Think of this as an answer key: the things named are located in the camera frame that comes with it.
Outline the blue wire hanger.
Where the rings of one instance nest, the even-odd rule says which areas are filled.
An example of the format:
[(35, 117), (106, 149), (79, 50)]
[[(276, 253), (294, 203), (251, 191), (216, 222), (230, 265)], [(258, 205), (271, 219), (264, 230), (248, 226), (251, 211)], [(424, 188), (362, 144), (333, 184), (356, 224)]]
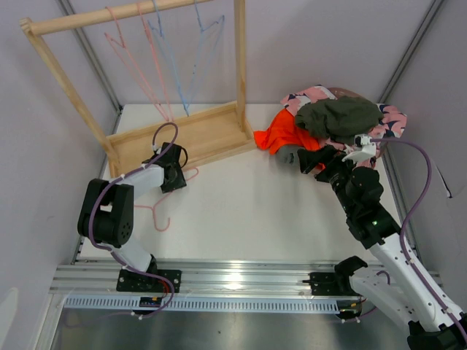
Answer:
[(163, 56), (163, 59), (165, 60), (166, 64), (169, 67), (169, 71), (171, 72), (172, 78), (174, 80), (176, 91), (178, 93), (178, 96), (180, 97), (180, 102), (182, 104), (183, 110), (186, 116), (189, 117), (190, 116), (189, 104), (187, 103), (184, 93), (182, 91), (182, 84), (181, 84), (176, 60), (174, 57), (174, 52), (173, 52), (173, 49), (171, 48), (171, 45), (168, 39), (165, 36), (157, 1), (152, 0), (152, 3), (155, 8), (155, 13), (157, 16), (157, 26), (154, 26), (149, 20), (147, 21), (147, 24), (150, 27), (153, 38), (157, 42), (157, 46), (159, 50), (161, 51), (161, 55)]
[(211, 22), (205, 23), (201, 19), (198, 1), (195, 1), (194, 7), (199, 29), (199, 41), (196, 47), (195, 60), (188, 89), (186, 91), (186, 96), (183, 99), (183, 107), (187, 116), (190, 115), (190, 107), (193, 104), (195, 97), (200, 92), (207, 73), (211, 69), (212, 61), (225, 26), (224, 15), (221, 15)]

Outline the grey shorts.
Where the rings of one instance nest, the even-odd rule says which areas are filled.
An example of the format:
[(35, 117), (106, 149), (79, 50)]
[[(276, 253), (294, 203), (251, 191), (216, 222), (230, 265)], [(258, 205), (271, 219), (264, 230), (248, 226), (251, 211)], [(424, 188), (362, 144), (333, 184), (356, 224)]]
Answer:
[(282, 164), (299, 166), (298, 151), (300, 149), (302, 149), (302, 147), (298, 145), (286, 144), (277, 150), (275, 154), (276, 159)]

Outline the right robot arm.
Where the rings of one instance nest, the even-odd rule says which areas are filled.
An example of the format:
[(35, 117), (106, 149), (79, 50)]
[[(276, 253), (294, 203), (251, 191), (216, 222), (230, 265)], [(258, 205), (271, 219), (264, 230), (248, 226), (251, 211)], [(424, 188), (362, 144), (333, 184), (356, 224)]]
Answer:
[(354, 256), (336, 265), (334, 288), (368, 299), (401, 327), (411, 349), (465, 349), (466, 313), (426, 271), (402, 229), (380, 203), (383, 186), (378, 171), (355, 166), (332, 146), (315, 152), (300, 149), (297, 154), (301, 173), (323, 167), (315, 179), (332, 187), (353, 237), (396, 282), (395, 286), (384, 283)]

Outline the pink patterned shorts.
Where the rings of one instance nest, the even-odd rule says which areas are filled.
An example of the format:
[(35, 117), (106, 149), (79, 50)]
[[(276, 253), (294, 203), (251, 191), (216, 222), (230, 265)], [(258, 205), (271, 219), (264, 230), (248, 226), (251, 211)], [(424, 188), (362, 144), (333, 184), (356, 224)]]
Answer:
[[(315, 85), (309, 87), (306, 90), (302, 90), (298, 93), (291, 93), (285, 96), (281, 100), (283, 109), (286, 109), (293, 116), (296, 116), (297, 111), (308, 103), (315, 103), (323, 99), (338, 99), (335, 97), (326, 87), (322, 85)], [(387, 104), (376, 104), (379, 107), (379, 110), (383, 113), (382, 120), (379, 121), (379, 124), (372, 128), (367, 135), (373, 139), (382, 139), (387, 137), (399, 138), (402, 136), (405, 127), (406, 127), (406, 115), (399, 112), (399, 110), (391, 105)], [(345, 152), (346, 149), (352, 147), (353, 145), (340, 144), (331, 141), (330, 139), (318, 139), (322, 148), (325, 146), (332, 146), (340, 151)]]

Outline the dark olive shorts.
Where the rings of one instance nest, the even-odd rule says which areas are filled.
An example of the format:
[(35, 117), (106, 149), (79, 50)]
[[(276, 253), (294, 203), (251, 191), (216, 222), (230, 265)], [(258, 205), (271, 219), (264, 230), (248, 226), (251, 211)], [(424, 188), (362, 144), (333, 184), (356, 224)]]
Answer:
[(383, 113), (376, 104), (364, 98), (344, 96), (305, 104), (297, 111), (295, 124), (317, 139), (353, 145), (355, 136), (367, 134), (382, 118)]

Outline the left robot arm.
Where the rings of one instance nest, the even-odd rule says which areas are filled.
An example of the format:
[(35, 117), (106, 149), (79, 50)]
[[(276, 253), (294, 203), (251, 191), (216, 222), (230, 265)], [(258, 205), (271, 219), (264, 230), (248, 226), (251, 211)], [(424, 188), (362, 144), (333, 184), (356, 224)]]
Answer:
[(157, 262), (132, 236), (134, 201), (152, 189), (171, 193), (186, 186), (182, 168), (188, 152), (177, 144), (163, 143), (140, 167), (111, 181), (88, 183), (77, 222), (77, 232), (98, 249), (110, 252), (123, 267), (134, 273), (133, 283), (144, 292), (158, 284)]

